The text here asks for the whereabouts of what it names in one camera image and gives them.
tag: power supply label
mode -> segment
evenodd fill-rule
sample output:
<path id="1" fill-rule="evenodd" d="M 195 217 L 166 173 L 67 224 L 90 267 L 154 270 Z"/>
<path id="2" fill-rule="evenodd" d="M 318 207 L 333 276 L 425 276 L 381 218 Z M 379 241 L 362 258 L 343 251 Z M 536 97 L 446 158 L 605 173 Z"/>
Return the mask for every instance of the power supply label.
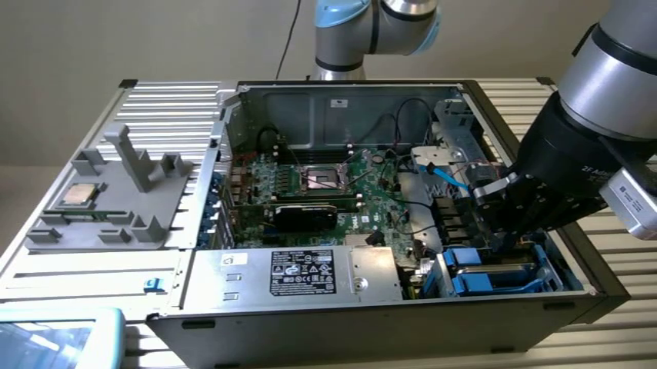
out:
<path id="1" fill-rule="evenodd" d="M 333 250 L 273 251 L 269 292 L 274 296 L 334 294 Z"/>

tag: blue latch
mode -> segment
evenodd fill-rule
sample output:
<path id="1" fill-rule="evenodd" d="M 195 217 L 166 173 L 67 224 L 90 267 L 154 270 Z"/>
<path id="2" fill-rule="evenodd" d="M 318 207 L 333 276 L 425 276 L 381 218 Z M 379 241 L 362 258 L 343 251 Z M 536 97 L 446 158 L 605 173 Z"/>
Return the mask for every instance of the blue latch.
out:
<path id="1" fill-rule="evenodd" d="M 482 265 L 482 258 L 476 248 L 450 248 L 442 253 L 448 267 Z"/>
<path id="2" fill-rule="evenodd" d="M 429 162 L 429 165 L 419 165 L 419 171 L 423 171 L 429 175 L 437 175 L 442 179 L 445 179 L 449 183 L 452 183 L 457 187 L 465 188 L 469 191 L 469 186 L 465 183 L 458 182 L 446 172 L 441 170 L 440 167 L 435 166 L 433 162 Z"/>
<path id="3" fill-rule="evenodd" d="M 493 292 L 493 284 L 486 273 L 464 273 L 452 279 L 458 295 L 488 294 Z"/>
<path id="4" fill-rule="evenodd" d="M 164 292 L 164 281 L 162 278 L 151 278 L 144 282 L 144 293 Z"/>

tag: cable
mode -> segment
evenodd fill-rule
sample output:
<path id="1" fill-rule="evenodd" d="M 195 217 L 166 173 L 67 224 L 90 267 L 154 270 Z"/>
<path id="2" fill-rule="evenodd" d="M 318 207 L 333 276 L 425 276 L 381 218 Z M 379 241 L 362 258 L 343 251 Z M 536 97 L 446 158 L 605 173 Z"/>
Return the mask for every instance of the cable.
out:
<path id="1" fill-rule="evenodd" d="M 466 163 L 466 164 L 465 164 L 465 165 L 464 165 L 464 166 L 462 166 L 462 167 L 461 167 L 461 168 L 460 168 L 460 169 L 454 172 L 454 174 L 453 174 L 452 176 L 454 177 L 458 173 L 461 173 L 461 171 L 462 171 L 464 169 L 466 169 L 466 168 L 468 168 L 470 165 L 473 165 L 473 164 L 489 164 L 489 166 L 490 166 L 490 167 L 496 170 L 497 179 L 500 179 L 500 178 L 501 178 L 498 168 L 493 165 L 493 163 L 490 163 L 490 161 L 488 161 L 488 160 L 485 160 L 485 159 L 476 159 L 476 160 L 473 160 L 473 161 L 468 162 L 468 163 Z"/>
<path id="2" fill-rule="evenodd" d="M 434 173 L 438 177 L 441 177 L 442 179 L 445 179 L 449 183 L 452 183 L 454 186 L 462 187 L 462 188 L 465 188 L 465 189 L 469 191 L 469 186 L 468 186 L 465 183 L 458 182 L 458 181 L 457 181 L 457 180 L 456 180 L 456 179 L 454 179 L 454 178 L 453 178 L 453 177 L 452 177 L 452 176 L 450 176 L 446 172 L 444 172 L 444 171 L 441 170 L 441 168 L 440 168 L 440 167 L 434 167 L 434 168 L 433 168 L 433 173 Z"/>
<path id="3" fill-rule="evenodd" d="M 274 132 L 277 135 L 281 134 L 278 128 L 274 125 L 266 125 L 263 128 L 259 129 L 258 135 L 255 135 L 255 152 L 257 153 L 262 153 L 262 150 L 261 150 L 261 147 L 259 147 L 259 140 L 263 137 L 263 133 L 267 132 L 267 131 Z"/>
<path id="4" fill-rule="evenodd" d="M 403 231 L 399 231 L 399 221 L 402 220 L 403 214 L 398 217 L 398 219 L 397 219 L 397 220 L 395 220 L 395 222 L 394 222 L 394 230 L 398 232 L 398 234 L 403 234 L 403 235 L 410 236 L 410 235 L 413 235 L 413 234 L 418 234 L 419 232 L 423 232 L 423 231 L 426 231 L 427 229 L 430 229 L 430 228 L 434 228 L 434 227 L 435 227 L 435 225 L 429 225 L 427 227 L 425 227 L 425 228 L 419 229 L 418 231 L 413 231 L 413 232 L 403 232 Z"/>
<path id="5" fill-rule="evenodd" d="M 411 156 L 410 155 L 403 155 L 403 156 L 399 156 L 391 149 L 389 149 L 394 154 L 395 156 L 398 157 L 398 161 L 397 161 L 397 164 L 395 164 L 395 167 L 399 165 L 399 161 L 403 159 L 403 158 L 410 158 Z M 383 165 L 383 168 L 381 169 L 381 174 L 379 174 L 379 184 L 381 184 L 381 180 L 383 179 L 383 173 L 386 172 L 386 168 L 389 167 L 389 162 L 390 161 L 386 161 L 386 164 Z M 431 210 L 431 206 L 430 205 L 426 205 L 418 201 L 406 201 L 406 200 L 402 200 L 401 198 L 394 198 L 393 196 L 389 195 L 389 192 L 387 190 L 383 188 L 383 194 L 386 195 L 386 197 L 393 200 L 393 201 L 397 201 L 397 202 L 401 202 L 402 204 L 414 204 L 414 205 L 419 205 L 419 206 L 425 206 L 429 210 Z"/>
<path id="6" fill-rule="evenodd" d="M 433 110 L 429 107 L 427 102 L 425 100 L 422 100 L 421 98 L 409 98 L 409 99 L 406 99 L 399 104 L 398 112 L 394 115 L 394 141 L 393 141 L 393 146 L 395 146 L 395 147 L 398 146 L 399 142 L 402 142 L 402 130 L 399 129 L 399 114 L 402 113 L 403 105 L 406 105 L 411 101 L 421 102 L 422 105 L 426 107 L 427 113 L 429 113 L 429 129 L 431 128 L 431 122 L 433 122 L 431 114 L 433 114 Z"/>
<path id="7" fill-rule="evenodd" d="M 299 8 L 301 8 L 301 0 L 297 0 L 297 10 L 295 10 L 295 17 L 291 20 L 291 26 L 290 26 L 290 34 L 287 35 L 287 42 L 286 42 L 286 48 L 283 50 L 283 55 L 281 57 L 281 62 L 278 63 L 278 70 L 277 70 L 277 79 L 278 76 L 281 75 L 281 68 L 283 66 L 283 62 L 286 61 L 286 55 L 287 55 L 287 48 L 290 47 L 290 40 L 291 40 L 291 34 L 295 31 L 295 24 L 297 24 L 297 18 L 299 17 Z"/>

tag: black cable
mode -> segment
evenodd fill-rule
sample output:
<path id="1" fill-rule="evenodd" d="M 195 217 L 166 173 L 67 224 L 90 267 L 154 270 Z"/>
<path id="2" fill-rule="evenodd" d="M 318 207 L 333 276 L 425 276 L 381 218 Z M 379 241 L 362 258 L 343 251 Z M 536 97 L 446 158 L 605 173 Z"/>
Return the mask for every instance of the black cable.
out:
<path id="1" fill-rule="evenodd" d="M 401 161 L 405 157 L 406 157 L 406 158 L 410 158 L 411 156 L 410 156 L 410 155 L 403 155 L 403 156 L 401 157 L 401 156 L 398 156 L 398 155 L 397 155 L 397 157 L 398 157 L 398 161 L 397 161 L 395 166 L 398 166 L 398 165 L 399 165 L 398 163 L 399 163 L 399 161 Z M 383 165 L 383 167 L 381 168 L 381 174 L 379 174 L 379 185 L 381 185 L 381 187 L 382 187 L 382 189 L 383 189 L 383 194 L 385 194 L 385 195 L 386 195 L 386 197 L 387 197 L 390 200 L 393 200 L 393 201 L 401 202 L 402 204 L 414 204 L 414 205 L 425 206 L 429 210 L 431 210 L 431 206 L 430 206 L 430 205 L 426 205 L 426 204 L 423 204 L 423 203 L 421 203 L 421 202 L 418 202 L 418 201 L 406 201 L 406 200 L 402 200 L 401 198 L 394 198 L 393 196 L 390 196 L 390 195 L 389 195 L 386 188 L 383 188 L 383 185 L 381 184 L 381 182 L 382 182 L 381 180 L 383 179 L 383 173 L 386 172 L 386 168 L 389 167 L 389 162 L 390 162 L 390 161 L 386 161 L 386 164 L 385 164 L 385 165 Z"/>
<path id="2" fill-rule="evenodd" d="M 399 129 L 399 114 L 402 113 L 402 108 L 403 108 L 403 105 L 406 105 L 409 102 L 411 101 L 418 101 L 422 103 L 422 105 L 425 106 L 425 108 L 427 109 L 427 113 L 429 113 L 429 128 L 431 127 L 431 115 L 433 115 L 433 110 L 431 110 L 431 107 L 429 107 L 429 104 L 425 100 L 422 100 L 421 98 L 409 98 L 406 99 L 401 104 L 399 104 L 399 108 L 398 108 L 398 111 L 394 115 L 394 145 L 397 146 L 399 144 L 399 142 L 402 142 L 402 130 Z"/>
<path id="3" fill-rule="evenodd" d="M 426 231 L 427 229 L 430 229 L 430 228 L 434 228 L 434 227 L 435 227 L 435 225 L 429 225 L 427 227 L 425 227 L 425 228 L 422 228 L 421 230 L 414 231 L 414 232 L 403 232 L 403 231 L 399 231 L 399 221 L 402 220 L 402 217 L 403 217 L 403 215 L 402 215 L 402 216 L 401 216 L 401 217 L 395 220 L 395 222 L 394 222 L 394 230 L 398 232 L 398 234 L 403 234 L 403 235 L 406 235 L 406 236 L 410 236 L 410 235 L 413 235 L 413 234 L 418 234 L 419 232 L 423 232 L 423 231 Z"/>
<path id="4" fill-rule="evenodd" d="M 287 35 L 286 48 L 283 50 L 283 55 L 281 57 L 281 62 L 278 63 L 277 79 L 278 79 L 278 76 L 281 75 L 281 68 L 283 67 L 283 62 L 286 60 L 287 48 L 290 47 L 291 34 L 295 31 L 297 18 L 299 17 L 299 8 L 301 8 L 301 0 L 297 0 L 295 17 L 294 17 L 294 19 L 291 21 L 290 34 Z"/>
<path id="5" fill-rule="evenodd" d="M 259 129 L 259 131 L 258 131 L 258 135 L 255 135 L 255 152 L 257 152 L 258 154 L 261 154 L 261 153 L 262 153 L 262 149 L 261 149 L 261 147 L 259 147 L 259 140 L 261 140 L 261 139 L 262 139 L 262 137 L 263 137 L 263 133 L 265 133 L 265 132 L 267 132 L 267 131 L 274 132 L 277 135 L 279 135 L 279 134 L 281 134 L 281 132 L 279 132 L 278 128 L 277 128 L 275 126 L 273 126 L 273 125 L 266 125 L 263 128 L 261 128 L 261 129 Z"/>

